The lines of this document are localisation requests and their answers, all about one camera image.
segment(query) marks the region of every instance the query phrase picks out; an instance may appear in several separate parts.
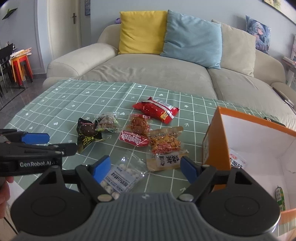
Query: red stool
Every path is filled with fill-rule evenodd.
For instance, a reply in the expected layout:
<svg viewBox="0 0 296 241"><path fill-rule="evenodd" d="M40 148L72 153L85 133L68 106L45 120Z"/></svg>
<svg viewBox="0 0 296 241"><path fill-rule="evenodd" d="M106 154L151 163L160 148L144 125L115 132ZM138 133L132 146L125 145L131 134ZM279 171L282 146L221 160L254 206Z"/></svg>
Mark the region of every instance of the red stool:
<svg viewBox="0 0 296 241"><path fill-rule="evenodd" d="M20 57L15 57L11 61L12 61L13 75L14 75L15 81L18 82L19 85L22 85L23 77L22 77L22 69L21 69L20 63L25 62L24 67L25 67L26 76L29 77L32 83L33 73L28 60L28 56L22 55Z"/></svg>

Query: green checkered tablecloth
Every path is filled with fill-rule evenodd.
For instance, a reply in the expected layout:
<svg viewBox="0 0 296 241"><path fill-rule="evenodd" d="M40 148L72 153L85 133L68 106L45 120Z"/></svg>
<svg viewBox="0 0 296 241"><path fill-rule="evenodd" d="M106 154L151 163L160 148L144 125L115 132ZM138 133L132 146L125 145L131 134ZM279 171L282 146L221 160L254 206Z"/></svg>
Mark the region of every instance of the green checkered tablecloth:
<svg viewBox="0 0 296 241"><path fill-rule="evenodd" d="M241 111L258 117L271 117L236 104L214 100L176 91L136 83L108 83L82 80L62 80L42 93L24 107L10 121L6 128L20 131L43 132L50 135L50 143L77 142L77 120L81 117L94 120L94 114L118 112L121 126L127 124L128 115L139 113L132 105L147 100L150 96L180 108L169 125L153 119L152 129L164 126L183 126L179 140L189 151L189 157L201 161L202 141L217 106ZM93 164L103 155L110 155L116 163L127 149L146 160L147 147L134 146L118 140L119 134L103 134L104 142L89 145L82 154L64 158L63 168L73 169L80 164ZM26 189L38 175L16 177L18 184ZM133 192L168 192L179 195L189 182L180 169L149 173Z"/></svg>

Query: hand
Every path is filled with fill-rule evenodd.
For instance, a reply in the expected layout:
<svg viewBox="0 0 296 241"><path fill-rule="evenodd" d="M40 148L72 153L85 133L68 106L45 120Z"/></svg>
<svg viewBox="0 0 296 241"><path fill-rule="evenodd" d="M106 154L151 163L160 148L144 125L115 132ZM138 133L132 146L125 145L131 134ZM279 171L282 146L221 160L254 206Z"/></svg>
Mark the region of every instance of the hand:
<svg viewBox="0 0 296 241"><path fill-rule="evenodd" d="M5 209L8 199L10 198L10 191L8 183L13 183L13 177L7 177L6 182L3 184L0 189L0 219L5 216Z"/></svg>

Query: light blue pillow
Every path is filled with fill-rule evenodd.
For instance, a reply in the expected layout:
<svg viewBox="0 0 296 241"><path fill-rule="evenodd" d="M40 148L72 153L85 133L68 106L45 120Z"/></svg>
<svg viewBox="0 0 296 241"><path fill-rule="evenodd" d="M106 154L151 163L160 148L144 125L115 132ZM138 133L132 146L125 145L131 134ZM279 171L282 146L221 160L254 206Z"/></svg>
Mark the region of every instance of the light blue pillow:
<svg viewBox="0 0 296 241"><path fill-rule="evenodd" d="M168 10L165 43L160 56L220 69L221 24Z"/></svg>

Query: chair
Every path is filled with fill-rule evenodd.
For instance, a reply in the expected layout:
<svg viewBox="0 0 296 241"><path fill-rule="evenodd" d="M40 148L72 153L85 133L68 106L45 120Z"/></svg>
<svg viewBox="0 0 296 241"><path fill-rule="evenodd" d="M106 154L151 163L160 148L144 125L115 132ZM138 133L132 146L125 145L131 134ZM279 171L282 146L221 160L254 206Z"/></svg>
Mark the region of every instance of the chair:
<svg viewBox="0 0 296 241"><path fill-rule="evenodd" d="M9 81L8 81L9 85L13 80L12 66L9 64L9 59L10 59L10 55L12 54L12 50L13 50L13 44L10 44L5 48L0 49L0 71L1 71L1 76L3 79L6 93L8 93L8 90L7 90L7 86L6 86L6 82L5 82L5 76L8 77L8 79L9 79ZM1 94L1 92L3 92L3 90L1 87L1 83L0 83L0 94Z"/></svg>

